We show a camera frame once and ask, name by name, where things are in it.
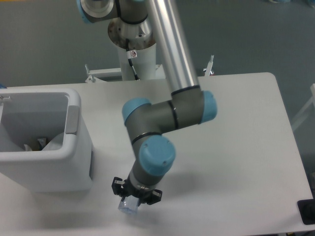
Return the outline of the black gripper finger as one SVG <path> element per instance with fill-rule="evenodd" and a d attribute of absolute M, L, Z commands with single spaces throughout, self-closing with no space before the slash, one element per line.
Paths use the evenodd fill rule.
<path fill-rule="evenodd" d="M 162 191 L 158 189 L 154 189 L 152 191 L 143 192 L 140 195 L 138 205 L 147 204 L 153 205 L 161 201 L 162 198 Z"/>
<path fill-rule="evenodd" d="M 112 187 L 114 195 L 119 196 L 121 198 L 121 202 L 127 196 L 127 190 L 125 186 L 126 186 L 125 180 L 119 177 L 114 177 L 111 187 Z"/>

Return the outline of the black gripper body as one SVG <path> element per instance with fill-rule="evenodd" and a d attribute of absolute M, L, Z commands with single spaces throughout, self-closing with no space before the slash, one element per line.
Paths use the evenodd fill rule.
<path fill-rule="evenodd" d="M 139 199 L 148 198 L 153 192 L 151 190 L 138 189 L 134 187 L 129 179 L 124 180 L 124 184 L 122 185 L 122 197 L 134 196 Z"/>

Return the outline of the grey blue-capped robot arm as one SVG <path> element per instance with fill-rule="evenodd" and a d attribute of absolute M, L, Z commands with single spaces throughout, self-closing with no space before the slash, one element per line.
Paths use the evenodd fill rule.
<path fill-rule="evenodd" d="M 161 48 L 171 98 L 156 104 L 134 98 L 124 104 L 122 114 L 135 161 L 126 179 L 115 177 L 112 182 L 113 193 L 121 198 L 120 210 L 153 205 L 162 198 L 157 185 L 176 156 L 164 134 L 213 120 L 216 100 L 200 88 L 175 1 L 79 0 L 77 7 L 87 23 L 110 20 L 108 34 L 123 49 L 136 81 L 141 78 L 133 55 L 153 44 Z"/>

